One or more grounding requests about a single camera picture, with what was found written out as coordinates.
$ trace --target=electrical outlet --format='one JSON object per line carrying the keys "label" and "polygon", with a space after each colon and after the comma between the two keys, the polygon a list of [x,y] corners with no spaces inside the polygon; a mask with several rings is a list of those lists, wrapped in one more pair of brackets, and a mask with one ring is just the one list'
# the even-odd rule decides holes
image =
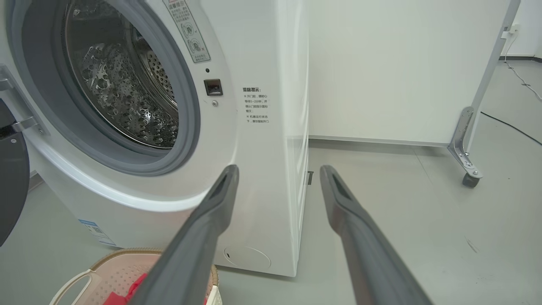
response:
{"label": "electrical outlet", "polygon": [[515,23],[508,29],[508,32],[510,34],[517,34],[520,28],[521,26],[519,25],[519,23]]}

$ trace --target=stainless steel drum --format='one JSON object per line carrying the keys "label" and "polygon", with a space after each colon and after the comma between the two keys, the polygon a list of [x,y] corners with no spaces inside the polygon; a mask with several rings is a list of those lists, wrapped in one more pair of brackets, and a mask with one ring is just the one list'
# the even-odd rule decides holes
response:
{"label": "stainless steel drum", "polygon": [[102,0],[74,0],[64,20],[68,64],[96,112],[134,142],[172,148],[177,103],[145,38]]}

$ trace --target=whiteboard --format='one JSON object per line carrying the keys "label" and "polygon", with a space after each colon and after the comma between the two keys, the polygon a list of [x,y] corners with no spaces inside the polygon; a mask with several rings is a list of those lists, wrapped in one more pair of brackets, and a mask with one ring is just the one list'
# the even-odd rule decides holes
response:
{"label": "whiteboard", "polygon": [[500,54],[509,4],[308,1],[310,138],[447,145]]}

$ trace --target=red cloth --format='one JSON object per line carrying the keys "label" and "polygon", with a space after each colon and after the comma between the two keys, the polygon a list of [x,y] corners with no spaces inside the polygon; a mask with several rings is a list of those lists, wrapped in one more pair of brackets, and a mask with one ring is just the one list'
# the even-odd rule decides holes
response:
{"label": "red cloth", "polygon": [[104,305],[126,305],[128,301],[132,298],[134,293],[136,293],[136,290],[138,287],[143,283],[143,280],[147,277],[147,274],[142,274],[128,289],[128,294],[124,296],[120,296],[116,293],[109,294],[109,297],[105,300]]}

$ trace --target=black wheel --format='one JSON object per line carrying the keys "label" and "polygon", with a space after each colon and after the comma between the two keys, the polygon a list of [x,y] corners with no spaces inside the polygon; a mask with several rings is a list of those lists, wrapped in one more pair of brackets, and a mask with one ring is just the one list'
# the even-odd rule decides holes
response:
{"label": "black wheel", "polygon": [[469,174],[465,174],[465,177],[463,177],[463,185],[466,187],[475,187],[478,181],[480,181],[480,178],[473,178]]}

